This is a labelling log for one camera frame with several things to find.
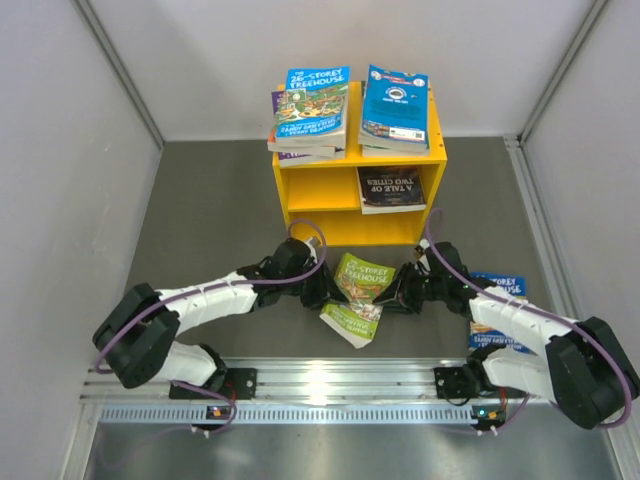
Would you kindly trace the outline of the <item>lime 65-Storey Treehouse book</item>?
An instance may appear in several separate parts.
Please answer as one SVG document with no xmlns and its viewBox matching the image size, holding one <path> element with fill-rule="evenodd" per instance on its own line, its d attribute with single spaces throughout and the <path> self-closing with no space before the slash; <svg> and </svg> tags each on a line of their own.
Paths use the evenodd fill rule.
<svg viewBox="0 0 640 480">
<path fill-rule="evenodd" d="M 383 307 L 373 301 L 390 286 L 396 270 L 345 253 L 334 276 L 346 301 L 331 301 L 319 318 L 355 349 L 370 344 L 376 334 Z"/>
</svg>

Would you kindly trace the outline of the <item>blue 91-Storey Treehouse book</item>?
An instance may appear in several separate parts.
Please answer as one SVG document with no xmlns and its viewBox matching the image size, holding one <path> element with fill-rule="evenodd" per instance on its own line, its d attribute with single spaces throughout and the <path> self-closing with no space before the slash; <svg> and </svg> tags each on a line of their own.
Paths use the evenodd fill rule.
<svg viewBox="0 0 640 480">
<path fill-rule="evenodd" d="M 485 272 L 473 272 L 472 278 L 489 280 L 498 287 L 502 288 L 509 296 L 514 297 L 516 300 L 527 301 L 526 299 L 526 279 L 522 276 L 510 276 L 504 274 L 493 274 Z M 514 351 L 520 353 L 530 354 L 531 350 L 525 347 L 523 344 L 514 340 L 512 337 L 506 335 L 502 331 L 479 324 L 476 322 L 470 323 L 469 333 L 469 348 L 477 349 L 489 345 L 501 345 L 509 347 Z"/>
</svg>

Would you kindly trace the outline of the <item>dark Tale of Two Cities book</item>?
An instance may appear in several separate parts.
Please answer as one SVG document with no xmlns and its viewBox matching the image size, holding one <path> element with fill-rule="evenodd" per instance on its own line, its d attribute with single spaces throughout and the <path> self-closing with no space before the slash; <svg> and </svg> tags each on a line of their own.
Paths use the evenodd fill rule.
<svg viewBox="0 0 640 480">
<path fill-rule="evenodd" d="M 417 166 L 359 167 L 357 177 L 364 215 L 423 211 L 427 207 Z"/>
</svg>

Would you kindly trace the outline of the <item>blue back-cover book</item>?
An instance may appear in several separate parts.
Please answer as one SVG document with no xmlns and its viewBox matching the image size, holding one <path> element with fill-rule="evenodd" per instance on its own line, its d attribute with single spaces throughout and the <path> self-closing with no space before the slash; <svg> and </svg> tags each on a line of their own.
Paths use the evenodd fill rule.
<svg viewBox="0 0 640 480">
<path fill-rule="evenodd" d="M 363 87 L 358 143 L 430 150 L 429 76 L 371 64 Z"/>
</svg>

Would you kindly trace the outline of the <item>light blue 26-Storey Treehouse book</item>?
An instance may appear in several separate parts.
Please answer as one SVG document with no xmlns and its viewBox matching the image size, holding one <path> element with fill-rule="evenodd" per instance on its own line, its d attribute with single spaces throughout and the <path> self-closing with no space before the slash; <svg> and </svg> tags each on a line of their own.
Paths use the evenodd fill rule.
<svg viewBox="0 0 640 480">
<path fill-rule="evenodd" d="M 288 71 L 270 143 L 279 150 L 346 147 L 348 66 Z"/>
</svg>

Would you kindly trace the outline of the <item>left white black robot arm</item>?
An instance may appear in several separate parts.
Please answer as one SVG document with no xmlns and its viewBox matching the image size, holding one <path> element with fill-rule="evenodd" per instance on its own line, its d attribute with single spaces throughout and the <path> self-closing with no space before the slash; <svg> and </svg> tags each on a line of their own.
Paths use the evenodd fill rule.
<svg viewBox="0 0 640 480">
<path fill-rule="evenodd" d="M 313 241 L 288 238 L 260 262 L 210 282 L 174 290 L 147 283 L 132 287 L 92 342 L 100 361 L 126 389 L 167 381 L 180 391 L 214 397 L 225 388 L 228 367 L 206 344 L 185 345 L 178 336 L 213 320 L 269 307 L 283 296 L 317 310 L 346 302 Z"/>
</svg>

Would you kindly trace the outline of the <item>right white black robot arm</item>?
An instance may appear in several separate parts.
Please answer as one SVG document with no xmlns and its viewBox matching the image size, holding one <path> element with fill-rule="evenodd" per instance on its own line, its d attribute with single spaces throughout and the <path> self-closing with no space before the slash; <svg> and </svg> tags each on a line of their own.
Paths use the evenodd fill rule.
<svg viewBox="0 0 640 480">
<path fill-rule="evenodd" d="M 543 398 L 583 429 L 626 421 L 639 396 L 639 376 L 611 326 L 599 317 L 575 320 L 520 300 L 488 278 L 472 276 L 449 242 L 421 240 L 375 304 L 419 314 L 442 302 L 468 321 L 524 346 L 487 345 L 462 366 L 461 397 L 490 396 L 504 387 Z"/>
</svg>

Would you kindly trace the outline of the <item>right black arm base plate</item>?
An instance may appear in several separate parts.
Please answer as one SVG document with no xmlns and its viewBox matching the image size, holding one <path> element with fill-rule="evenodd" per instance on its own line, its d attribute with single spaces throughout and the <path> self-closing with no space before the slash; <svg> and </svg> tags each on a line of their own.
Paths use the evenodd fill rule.
<svg viewBox="0 0 640 480">
<path fill-rule="evenodd" d="M 479 396 L 479 381 L 469 366 L 436 367 L 433 373 L 439 399 L 464 406 Z"/>
</svg>

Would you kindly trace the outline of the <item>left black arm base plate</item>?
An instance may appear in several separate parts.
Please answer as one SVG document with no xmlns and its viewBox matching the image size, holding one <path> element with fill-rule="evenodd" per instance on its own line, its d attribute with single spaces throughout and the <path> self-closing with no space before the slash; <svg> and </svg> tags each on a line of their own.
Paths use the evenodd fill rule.
<svg viewBox="0 0 640 480">
<path fill-rule="evenodd" d="M 201 389 L 216 392 L 230 400 L 251 400 L 255 397 L 257 387 L 255 368 L 226 367 L 221 373 L 216 372 L 212 380 L 207 381 Z M 169 390 L 172 400 L 212 400 L 212 397 L 193 390 L 172 385 Z"/>
</svg>

